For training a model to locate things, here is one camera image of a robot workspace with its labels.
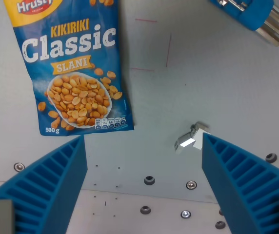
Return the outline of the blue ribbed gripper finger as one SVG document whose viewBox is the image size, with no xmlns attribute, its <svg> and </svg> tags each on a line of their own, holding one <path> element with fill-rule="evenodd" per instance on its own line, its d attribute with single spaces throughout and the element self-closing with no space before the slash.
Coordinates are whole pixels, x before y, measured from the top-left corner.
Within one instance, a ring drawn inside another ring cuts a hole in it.
<svg viewBox="0 0 279 234">
<path fill-rule="evenodd" d="M 233 234 L 279 234 L 279 168 L 203 134 L 202 170 Z"/>
<path fill-rule="evenodd" d="M 84 137 L 38 159 L 0 186 L 14 207 L 16 234 L 64 234 L 87 173 Z"/>
</svg>

